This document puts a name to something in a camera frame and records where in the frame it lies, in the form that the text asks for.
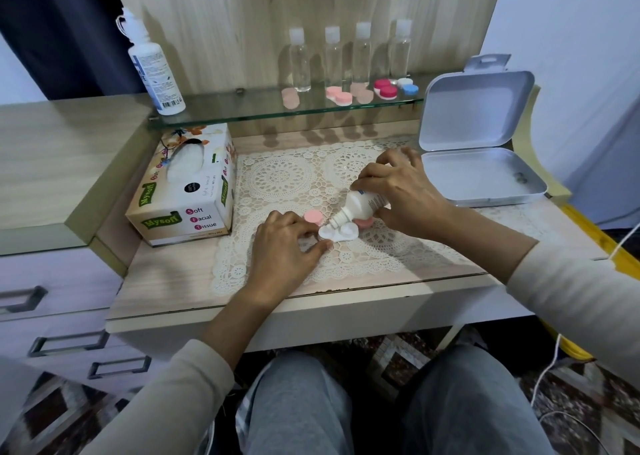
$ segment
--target wooden wall panel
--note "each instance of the wooden wall panel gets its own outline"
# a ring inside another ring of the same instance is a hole
[[[384,73],[395,20],[411,18],[410,71],[461,67],[482,45],[496,0],[122,0],[164,48],[183,94],[289,79],[289,31],[302,26],[321,80],[324,27],[340,25],[345,68],[357,21],[372,22],[372,68]]]

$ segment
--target barcode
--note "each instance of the barcode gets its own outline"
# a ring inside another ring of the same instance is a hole
[[[169,106],[175,106],[176,104],[180,104],[180,103],[182,103],[181,97],[179,97],[178,99],[173,99],[172,101],[165,101],[164,103],[162,103],[162,107],[168,108]]]

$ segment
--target glass shelf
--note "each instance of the glass shelf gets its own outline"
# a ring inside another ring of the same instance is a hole
[[[184,102],[187,109],[172,116],[162,116],[154,112],[149,117],[149,127],[179,128],[199,124],[245,121],[252,119],[276,118],[303,114],[326,113],[352,109],[380,108],[398,104],[422,103],[429,83],[443,72],[415,74],[413,83],[419,87],[418,94],[404,95],[398,90],[396,99],[386,101],[374,96],[369,104],[359,104],[354,98],[351,106],[338,106],[324,96],[323,84],[312,84],[307,92],[299,92],[300,105],[292,110],[282,104],[280,87],[247,89],[243,92],[216,92],[212,94],[187,95]]]

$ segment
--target tin lid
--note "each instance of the tin lid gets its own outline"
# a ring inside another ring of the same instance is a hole
[[[424,151],[494,147],[511,139],[535,79],[528,70],[506,70],[509,57],[473,56],[464,71],[429,84],[419,132]]]

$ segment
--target leg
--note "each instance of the leg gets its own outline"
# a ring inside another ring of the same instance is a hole
[[[353,453],[351,400],[315,358],[280,354],[255,392],[245,454]]]
[[[452,347],[423,374],[402,413],[403,453],[554,453],[514,378],[483,349]]]

